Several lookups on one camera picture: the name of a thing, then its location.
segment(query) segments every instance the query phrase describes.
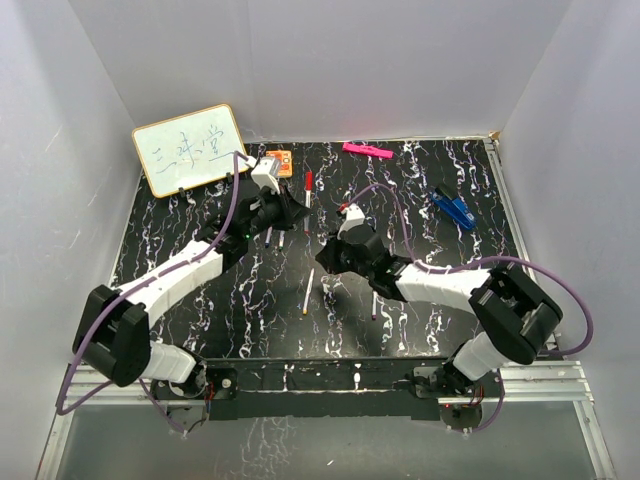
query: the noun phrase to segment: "whiteboard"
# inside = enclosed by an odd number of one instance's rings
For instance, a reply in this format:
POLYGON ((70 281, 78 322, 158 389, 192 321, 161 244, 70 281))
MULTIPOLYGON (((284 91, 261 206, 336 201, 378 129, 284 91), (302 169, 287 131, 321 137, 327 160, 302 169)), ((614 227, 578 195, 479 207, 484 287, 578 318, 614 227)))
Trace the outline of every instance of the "whiteboard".
MULTIPOLYGON (((139 127, 132 137, 157 198, 225 178, 233 173, 233 152, 246 153, 229 105, 139 127)), ((239 170, 248 169, 241 161, 239 170)))

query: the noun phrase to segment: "whiteboard frame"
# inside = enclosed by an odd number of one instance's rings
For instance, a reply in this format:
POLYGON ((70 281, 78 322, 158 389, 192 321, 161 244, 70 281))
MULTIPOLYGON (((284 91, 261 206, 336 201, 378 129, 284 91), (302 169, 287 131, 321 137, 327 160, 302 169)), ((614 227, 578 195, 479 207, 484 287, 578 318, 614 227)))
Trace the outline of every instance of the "whiteboard frame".
MULTIPOLYGON (((226 104, 226 103, 221 103, 220 105, 214 105, 213 107, 207 107, 207 108, 203 108, 202 110, 198 110, 196 112, 189 112, 189 113, 185 113, 184 115, 179 115, 177 117, 172 117, 172 118, 168 118, 166 120, 162 120, 160 122, 156 122, 156 123, 150 123, 149 125, 144 125, 142 127, 137 127, 133 129, 133 132, 131 132, 131 138, 133 140, 133 144, 136 147, 136 152, 138 153, 138 159, 140 160, 140 163, 142 164, 142 170, 144 171, 144 175, 147 179, 147 182, 149 182, 149 187, 151 188, 151 193, 153 194, 154 197, 156 198, 166 198, 169 197, 171 195, 175 195, 176 193, 180 192, 180 189, 172 191, 172 192, 168 192, 162 195, 158 195, 156 193, 156 191, 153 188, 153 183, 149 180, 149 172, 147 171, 147 165, 145 164, 145 162, 142 160, 142 154, 140 153, 140 149, 138 148, 138 144, 136 143, 136 132, 138 130, 144 130, 145 128, 150 128, 150 127, 155 127, 156 125, 160 125, 162 123, 167 123, 167 122, 172 122, 173 120, 178 120, 180 118, 184 118, 184 117, 190 117, 191 115, 196 115, 198 113, 202 113, 202 112, 206 112, 209 110, 214 110, 216 108, 222 108, 222 107, 226 107, 227 109, 229 109, 229 113, 231 114, 231 120, 233 121, 233 126, 236 129, 236 133, 238 134, 238 138, 240 139, 240 145, 242 146, 242 153, 244 155, 247 154, 247 151, 244 148, 244 142, 242 140, 242 136, 240 135, 240 130, 238 129, 238 124, 236 123, 236 117, 233 115, 233 110, 231 110, 231 106, 226 104)), ((238 172, 243 173, 246 172, 247 170, 249 170, 249 167, 244 164, 244 165, 238 165, 238 172)), ((183 190, 192 190, 194 188, 200 187, 202 185, 207 185, 208 183, 211 182, 217 182, 218 180, 222 180, 223 178, 226 178, 225 175, 222 175, 220 177, 216 177, 216 178, 212 178, 211 180, 207 180, 206 182, 202 182, 202 183, 198 183, 196 185, 190 185, 189 187, 182 187, 183 190)))

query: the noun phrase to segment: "blue object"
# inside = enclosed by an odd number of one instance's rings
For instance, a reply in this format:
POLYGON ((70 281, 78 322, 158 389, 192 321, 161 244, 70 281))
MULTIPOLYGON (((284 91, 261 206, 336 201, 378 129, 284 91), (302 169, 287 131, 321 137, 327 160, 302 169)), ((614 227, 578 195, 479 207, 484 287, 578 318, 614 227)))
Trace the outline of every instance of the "blue object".
POLYGON ((465 230, 475 228, 476 217, 469 211, 469 207, 446 185, 442 183, 438 185, 431 192, 431 199, 465 230))

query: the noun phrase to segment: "white wall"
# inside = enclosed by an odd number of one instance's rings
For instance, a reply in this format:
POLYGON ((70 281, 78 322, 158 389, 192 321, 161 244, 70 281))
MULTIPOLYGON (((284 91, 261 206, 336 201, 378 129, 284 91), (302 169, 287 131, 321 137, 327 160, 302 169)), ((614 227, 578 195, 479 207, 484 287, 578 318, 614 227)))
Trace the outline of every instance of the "white wall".
POLYGON ((501 130, 570 2, 70 3, 136 125, 229 103, 250 141, 501 130))
POLYGON ((20 480, 35 476, 140 166, 133 123, 68 3, 0 11, 0 478, 20 480))
MULTIPOLYGON (((640 472, 639 45, 637 1, 574 2, 501 148, 533 258, 594 313, 594 341, 578 358, 621 479, 640 472)), ((582 339, 581 322, 571 309, 565 346, 582 339)))

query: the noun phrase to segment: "orange object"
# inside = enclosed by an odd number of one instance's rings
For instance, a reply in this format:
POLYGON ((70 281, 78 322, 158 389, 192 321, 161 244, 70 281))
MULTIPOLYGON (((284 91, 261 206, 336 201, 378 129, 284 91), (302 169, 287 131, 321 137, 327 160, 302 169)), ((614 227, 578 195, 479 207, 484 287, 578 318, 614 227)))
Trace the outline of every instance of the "orange object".
POLYGON ((280 160, 278 177, 290 177, 293 175, 293 159, 289 150, 269 150, 265 153, 268 157, 276 157, 280 160))

